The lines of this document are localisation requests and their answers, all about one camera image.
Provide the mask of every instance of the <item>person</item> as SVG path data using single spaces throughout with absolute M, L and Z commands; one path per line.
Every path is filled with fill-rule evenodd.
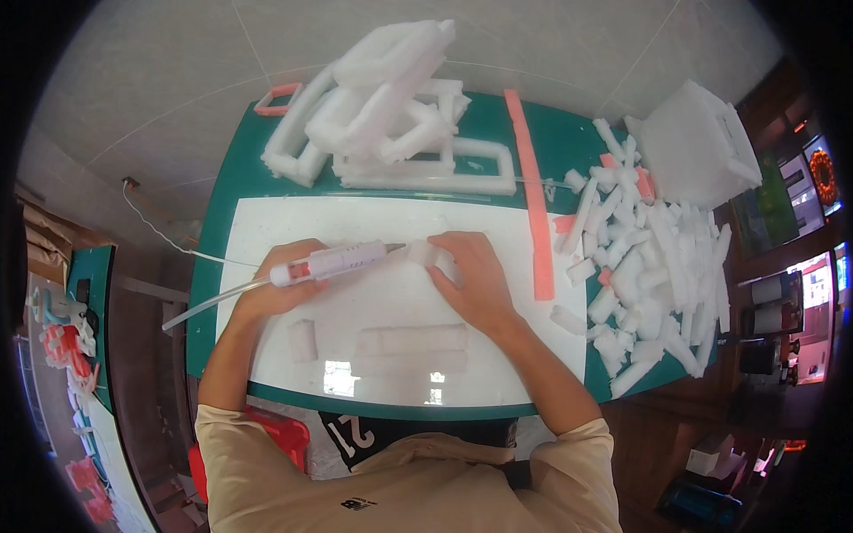
M 598 404 L 515 311 L 491 243 L 465 232 L 428 241 L 452 254 L 461 274 L 457 286 L 427 267 L 433 284 L 509 358 L 557 435 L 532 452 L 530 488 L 512 490 L 495 466 L 512 460 L 504 449 L 435 432 L 391 444 L 358 465 L 357 475 L 309 479 L 243 411 L 264 319 L 287 313 L 328 282 L 267 285 L 241 295 L 199 385 L 195 430 L 213 531 L 621 531 L 613 439 Z M 324 247 L 318 240 L 276 246 L 257 276 Z

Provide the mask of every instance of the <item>stacked foam pieces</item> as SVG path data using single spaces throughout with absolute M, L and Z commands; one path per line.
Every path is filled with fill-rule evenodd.
M 574 253 L 582 244 L 583 260 L 566 272 L 573 286 L 600 272 L 604 286 L 587 307 L 595 324 L 587 339 L 601 354 L 613 398 L 665 353 L 700 378 L 717 323 L 721 333 L 729 330 L 722 265 L 731 228 L 718 228 L 713 211 L 654 199 L 643 182 L 647 174 L 635 167 L 641 154 L 633 137 L 619 143 L 604 119 L 594 123 L 609 154 L 601 157 L 605 166 L 589 169 L 589 180 L 575 170 L 566 173 L 566 183 L 580 193 L 580 205 L 572 229 L 555 245 L 557 252 Z M 692 346 L 698 347 L 695 354 Z
M 261 159 L 306 187 L 332 154 L 344 187 L 514 194 L 507 147 L 455 136 L 462 82 L 430 78 L 455 36 L 453 20 L 373 30 L 294 99 Z M 457 175 L 455 155 L 494 159 L 497 175 Z

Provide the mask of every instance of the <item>clear plastic tube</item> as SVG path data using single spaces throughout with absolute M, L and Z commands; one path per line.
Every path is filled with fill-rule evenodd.
M 243 283 L 242 285 L 238 285 L 237 287 L 234 287 L 233 289 L 229 289 L 228 291 L 225 291 L 224 293 L 218 294 L 217 296 L 214 296 L 213 298 L 210 298 L 209 300 L 205 300 L 204 302 L 201 302 L 200 304 L 196 305 L 192 309 L 184 311 L 180 315 L 176 316 L 175 318 L 173 318 L 173 319 L 169 320 L 168 322 L 166 322 L 165 324 L 163 324 L 163 331 L 169 331 L 170 329 L 177 326 L 181 322 L 187 320 L 191 316 L 194 316 L 194 315 L 201 313 L 201 311 L 207 309 L 208 307 L 212 307 L 213 305 L 218 304 L 219 302 L 223 301 L 224 299 L 231 298 L 232 296 L 236 296 L 238 294 L 244 293 L 245 291 L 254 289 L 256 287 L 261 287 L 263 285 L 266 285 L 267 283 L 270 283 L 270 277 L 269 276 L 258 278 L 257 280 L 251 280 L 248 283 Z

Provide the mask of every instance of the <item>hand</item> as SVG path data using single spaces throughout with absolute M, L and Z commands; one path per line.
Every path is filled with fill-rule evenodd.
M 465 322 L 495 340 L 524 322 L 515 312 L 507 278 L 489 239 L 482 233 L 448 231 L 426 239 L 450 252 L 462 276 L 458 287 L 439 267 L 426 267 L 432 283 Z
M 328 246 L 317 239 L 298 240 L 290 244 L 273 246 L 261 263 L 254 279 L 270 275 L 270 269 L 277 264 L 307 258 L 311 252 L 325 250 Z M 249 321 L 266 316 L 282 315 L 294 307 L 306 302 L 328 287 L 328 280 L 303 281 L 290 287 L 275 287 L 267 284 L 244 292 L 234 307 L 232 317 Z

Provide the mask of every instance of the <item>cardboard box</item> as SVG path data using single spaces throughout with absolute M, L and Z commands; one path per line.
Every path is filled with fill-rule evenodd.
M 728 461 L 734 446 L 734 437 L 726 433 L 712 433 L 690 450 L 686 470 L 707 476 L 717 463 Z

